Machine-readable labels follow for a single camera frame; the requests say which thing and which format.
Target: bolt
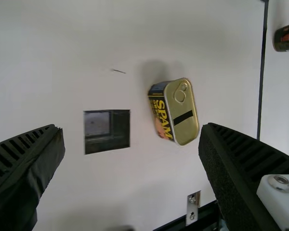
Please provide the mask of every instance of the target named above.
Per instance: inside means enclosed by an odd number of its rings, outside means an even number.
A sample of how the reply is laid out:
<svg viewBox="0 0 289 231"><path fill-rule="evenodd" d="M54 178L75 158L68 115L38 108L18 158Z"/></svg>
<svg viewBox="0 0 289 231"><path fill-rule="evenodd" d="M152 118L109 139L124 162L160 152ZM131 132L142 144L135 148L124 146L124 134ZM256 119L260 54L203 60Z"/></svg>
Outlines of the bolt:
<svg viewBox="0 0 289 231"><path fill-rule="evenodd" d="M191 213L191 215L189 216L189 218L190 218L191 220L195 219L195 214L194 214L194 213Z"/></svg>
<svg viewBox="0 0 289 231"><path fill-rule="evenodd" d="M191 196L191 197L189 198L189 203L193 204L193 203L195 203L195 202L196 202L195 197L194 197L194 196Z"/></svg>
<svg viewBox="0 0 289 231"><path fill-rule="evenodd" d="M281 184L289 184L289 180L282 176L274 176L274 179Z"/></svg>
<svg viewBox="0 0 289 231"><path fill-rule="evenodd" d="M282 193L289 193L289 180L280 175L271 175L267 178L269 185Z"/></svg>

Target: white panel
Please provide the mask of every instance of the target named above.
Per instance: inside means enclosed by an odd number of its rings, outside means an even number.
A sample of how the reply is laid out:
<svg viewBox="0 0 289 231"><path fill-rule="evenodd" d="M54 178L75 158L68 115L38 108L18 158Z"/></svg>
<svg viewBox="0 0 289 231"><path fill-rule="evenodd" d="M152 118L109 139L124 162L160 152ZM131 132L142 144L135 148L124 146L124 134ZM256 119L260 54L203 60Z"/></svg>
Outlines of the white panel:
<svg viewBox="0 0 289 231"><path fill-rule="evenodd" d="M54 123L66 156L34 231L148 231L214 200L198 156L155 132L146 92L191 80L200 126L256 136L263 2L0 0L0 141ZM114 72L117 69L126 74ZM84 155L83 111L131 110L131 148Z"/></svg>
<svg viewBox="0 0 289 231"><path fill-rule="evenodd" d="M289 155L289 52L276 52L273 35L289 25L289 0L270 0L263 81L261 141Z"/></svg>

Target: can on shelf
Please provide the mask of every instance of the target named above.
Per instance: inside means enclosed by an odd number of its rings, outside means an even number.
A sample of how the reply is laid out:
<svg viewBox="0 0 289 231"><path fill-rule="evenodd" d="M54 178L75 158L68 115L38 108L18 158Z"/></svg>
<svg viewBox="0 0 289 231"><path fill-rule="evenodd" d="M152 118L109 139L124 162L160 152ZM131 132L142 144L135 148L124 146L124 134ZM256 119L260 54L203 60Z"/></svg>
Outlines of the can on shelf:
<svg viewBox="0 0 289 231"><path fill-rule="evenodd" d="M194 94L187 78L154 84L148 97L161 138L186 145L199 133Z"/></svg>
<svg viewBox="0 0 289 231"><path fill-rule="evenodd" d="M275 32L273 46L279 52L289 51L289 25Z"/></svg>

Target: thin black line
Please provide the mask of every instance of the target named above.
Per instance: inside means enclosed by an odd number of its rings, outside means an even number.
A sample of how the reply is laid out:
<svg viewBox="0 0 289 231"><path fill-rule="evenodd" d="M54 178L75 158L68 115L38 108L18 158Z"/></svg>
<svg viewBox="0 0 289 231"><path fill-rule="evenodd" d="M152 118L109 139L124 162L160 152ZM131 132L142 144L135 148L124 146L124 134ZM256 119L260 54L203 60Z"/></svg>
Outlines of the thin black line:
<svg viewBox="0 0 289 231"><path fill-rule="evenodd" d="M193 111L190 110L178 117L176 117L174 120L173 120L173 125L177 125L177 124L180 124L181 122L183 122L184 120L188 119L189 117L192 117L193 116Z"/></svg>
<svg viewBox="0 0 289 231"><path fill-rule="evenodd" d="M115 70L115 69L112 69L113 71L117 71L117 72L120 72L120 73L124 73L126 74L126 72L123 72L123 71L119 71L119 70Z"/></svg>
<svg viewBox="0 0 289 231"><path fill-rule="evenodd" d="M260 140L260 130L261 130L263 73L264 73L264 61L265 61L266 31L267 31L267 24L268 24L268 7L269 7L269 1L266 1L264 3L263 35L262 35L262 51L261 51L260 83L259 83L259 104L258 104L258 124L257 124L257 139L258 140Z"/></svg>

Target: square opening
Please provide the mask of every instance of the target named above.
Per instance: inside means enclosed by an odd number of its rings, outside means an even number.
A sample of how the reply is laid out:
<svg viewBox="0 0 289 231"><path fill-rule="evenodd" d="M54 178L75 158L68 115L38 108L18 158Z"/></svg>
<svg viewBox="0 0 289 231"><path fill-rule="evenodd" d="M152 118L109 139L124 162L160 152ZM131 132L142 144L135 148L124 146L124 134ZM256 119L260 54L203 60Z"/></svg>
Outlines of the square opening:
<svg viewBox="0 0 289 231"><path fill-rule="evenodd" d="M130 111L84 111L85 154L130 147Z"/></svg>

